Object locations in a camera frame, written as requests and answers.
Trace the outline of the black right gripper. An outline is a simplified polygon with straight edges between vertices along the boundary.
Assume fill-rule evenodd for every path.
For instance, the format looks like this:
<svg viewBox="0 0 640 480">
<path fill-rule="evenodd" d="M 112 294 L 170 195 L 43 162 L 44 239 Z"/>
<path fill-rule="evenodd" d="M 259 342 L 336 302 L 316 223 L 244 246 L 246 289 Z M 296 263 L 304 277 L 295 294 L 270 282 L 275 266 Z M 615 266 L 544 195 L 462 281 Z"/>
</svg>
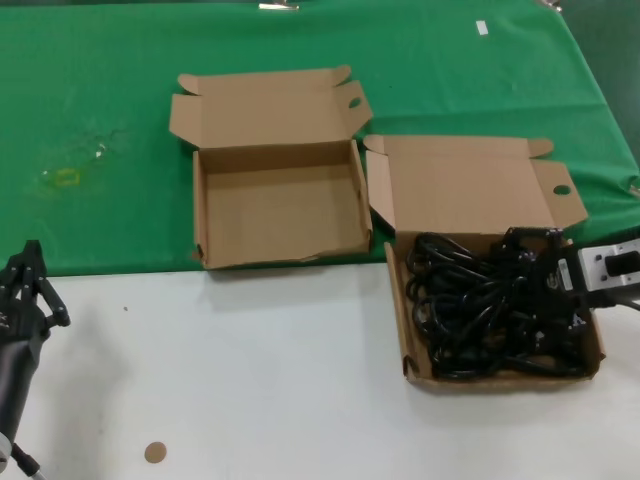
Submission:
<svg viewBox="0 0 640 480">
<path fill-rule="evenodd" d="M 582 345 L 587 321 L 578 312 L 585 309 L 585 280 L 577 253 L 558 228 L 512 227 L 499 242 L 499 260 L 534 262 L 540 295 L 563 309 L 529 315 L 524 329 L 527 350 L 577 350 Z"/>
</svg>

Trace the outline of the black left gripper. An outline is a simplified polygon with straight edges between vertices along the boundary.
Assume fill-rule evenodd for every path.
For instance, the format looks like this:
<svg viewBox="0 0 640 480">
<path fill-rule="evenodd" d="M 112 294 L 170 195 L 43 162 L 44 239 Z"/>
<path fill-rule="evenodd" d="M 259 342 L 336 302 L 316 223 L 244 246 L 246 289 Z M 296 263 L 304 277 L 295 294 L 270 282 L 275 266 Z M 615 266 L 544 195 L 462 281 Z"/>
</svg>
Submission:
<svg viewBox="0 0 640 480">
<path fill-rule="evenodd" d="M 39 308 L 36 294 L 51 310 L 49 315 Z M 49 337 L 47 327 L 69 325 L 66 305 L 47 278 L 41 244 L 29 240 L 1 270 L 1 349 L 41 350 Z"/>
</svg>

